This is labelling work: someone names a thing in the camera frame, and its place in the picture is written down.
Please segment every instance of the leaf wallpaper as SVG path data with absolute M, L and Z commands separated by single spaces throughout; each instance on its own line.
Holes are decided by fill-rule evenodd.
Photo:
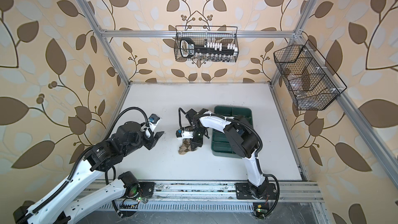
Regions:
M 103 29 L 167 30 L 168 26 L 237 26 L 293 30 L 306 0 L 87 0 Z
M 395 156 L 397 3 L 318 0 L 303 32 L 326 57 L 329 70 L 343 78 L 349 96 Z M 320 112 L 297 111 L 282 81 L 276 90 L 305 169 L 321 187 L 336 224 L 395 223 L 398 191 L 338 103 Z
M 276 70 L 272 53 L 286 46 L 283 38 L 241 38 L 237 62 L 180 62 L 174 39 L 114 38 L 111 45 L 132 82 L 205 83 L 267 82 Z M 109 76 L 114 75 L 108 69 Z
M 0 0 L 0 11 L 1 216 L 12 223 L 100 140 L 124 87 L 74 0 Z
M 319 0 L 304 31 L 396 157 L 397 17 L 398 0 Z

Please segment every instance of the metal extrusion bar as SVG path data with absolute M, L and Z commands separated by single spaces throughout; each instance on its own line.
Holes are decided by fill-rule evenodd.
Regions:
M 296 163 L 298 165 L 300 165 L 300 168 L 301 168 L 302 174 L 304 176 L 304 179 L 308 180 L 308 174 L 305 171 L 304 163 L 302 162 L 301 156 L 299 154 L 299 150 L 298 150 L 297 145 L 295 143 L 295 138 L 293 137 L 293 134 L 290 131 L 289 125 L 287 123 L 287 120 L 286 120 L 286 118 L 285 118 L 285 116 L 283 114 L 283 109 L 282 109 L 280 101 L 279 101 L 279 99 L 278 99 L 278 97 L 276 95 L 275 89 L 274 89 L 274 87 L 271 87 L 271 85 L 269 86 L 269 89 L 271 90 L 271 94 L 272 94 L 272 97 L 274 99 L 276 108 L 278 110 L 279 117 L 281 118 L 283 128 L 285 129 L 287 140 L 289 141 L 290 148 L 292 149 L 292 152 L 293 152 L 293 156 L 295 157 Z
M 111 44 L 108 42 L 108 40 L 105 37 L 103 37 L 101 35 L 100 28 L 99 28 L 100 25 L 98 24 L 87 1 L 86 0 L 76 0 L 76 2 L 79 5 L 80 9 L 82 10 L 83 15 L 86 17 L 86 20 L 89 23 L 91 29 L 93 30 L 95 36 L 97 37 L 99 43 L 102 45 L 102 47 L 105 49 L 106 53 L 108 54 L 109 60 L 112 63 L 112 65 L 115 67 L 116 72 L 120 76 L 122 82 L 125 85 L 129 85 L 130 81 L 128 80 L 128 77 L 127 77 L 126 73 L 124 72 L 124 69 L 122 68 L 121 64 L 117 60 L 117 57 L 112 50 Z
M 300 19 L 297 22 L 297 25 L 295 28 L 295 33 L 301 33 L 301 31 L 304 30 L 307 20 L 310 17 L 310 14 L 311 14 L 312 10 L 314 9 L 317 1 L 318 0 L 308 0 L 307 1 L 307 3 L 304 6 L 304 9 L 301 13 Z
M 104 30 L 100 32 L 103 37 L 159 37 L 172 38 L 176 37 L 175 31 L 168 30 Z M 241 30 L 236 33 L 238 38 L 293 38 L 293 31 L 245 31 Z
M 303 37 L 298 37 L 296 41 L 298 44 L 302 45 L 306 42 Z M 323 59 L 316 55 L 314 51 L 310 50 L 310 52 L 320 64 L 324 64 L 324 61 L 322 61 Z M 335 85 L 339 85 L 328 69 L 324 69 L 324 71 Z M 344 91 L 336 100 L 398 189 L 398 160 L 396 157 L 394 157 L 390 149 L 385 145 L 385 142 L 376 133 L 373 127 L 371 127 L 361 111 L 359 111 L 358 107 L 349 97 L 347 91 Z
M 235 183 L 243 181 L 154 181 L 151 201 L 180 202 L 261 202 L 263 200 L 238 200 Z M 100 189 L 104 180 L 90 184 L 80 196 Z M 316 182 L 280 181 L 281 202 L 324 202 Z

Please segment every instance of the wire basket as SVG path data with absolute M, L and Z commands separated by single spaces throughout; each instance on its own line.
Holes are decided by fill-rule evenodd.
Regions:
M 274 60 L 297 110 L 324 110 L 347 86 L 327 62 L 320 65 L 311 51 L 314 45 L 290 45 L 274 52 Z M 336 85 L 327 75 L 336 75 L 342 84 Z
M 237 31 L 238 28 L 232 26 L 176 26 L 176 61 L 236 62 L 239 54 Z

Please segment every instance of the green organizer tray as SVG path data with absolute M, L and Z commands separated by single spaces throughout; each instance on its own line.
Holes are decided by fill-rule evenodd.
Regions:
M 238 115 L 243 115 L 243 117 L 245 117 L 247 121 L 253 125 L 253 118 L 249 108 L 216 106 L 214 107 L 214 113 L 226 117 L 236 117 Z M 213 129 L 211 136 L 211 151 L 213 152 L 214 156 L 241 158 L 233 151 L 231 145 L 226 139 L 225 134 L 215 129 Z

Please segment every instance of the white robotic arm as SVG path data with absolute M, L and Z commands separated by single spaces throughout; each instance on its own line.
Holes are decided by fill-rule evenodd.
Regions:
M 139 110 L 145 117 L 145 122 L 126 122 L 119 126 L 115 134 L 110 132 L 122 114 L 129 110 Z M 149 119 L 145 112 L 138 107 L 125 109 L 113 123 L 107 136 L 110 138 L 87 148 L 76 160 L 71 173 L 53 190 L 38 202 L 21 206 L 14 212 L 17 224 L 73 224 L 112 201 L 113 207 L 120 217 L 122 213 L 117 209 L 114 200 L 122 196 L 137 198 L 140 183 L 131 172 L 121 174 L 117 179 L 108 183 L 107 171 L 120 163 L 123 157 L 145 146 L 152 149 L 163 132 L 153 133 L 161 118 L 152 114 Z M 105 173 L 107 185 L 102 189 L 75 200 L 75 198 L 95 179 Z
M 229 118 L 214 114 L 207 109 L 199 112 L 191 109 L 185 113 L 180 108 L 179 114 L 180 112 L 185 114 L 191 126 L 183 128 L 180 116 L 180 129 L 176 132 L 177 139 L 190 138 L 191 149 L 195 150 L 196 147 L 202 146 L 207 128 L 224 133 L 233 151 L 244 161 L 251 195 L 257 199 L 264 197 L 269 184 L 267 177 L 274 176 L 263 174 L 261 171 L 257 154 L 262 148 L 262 141 L 246 118 L 243 116 Z

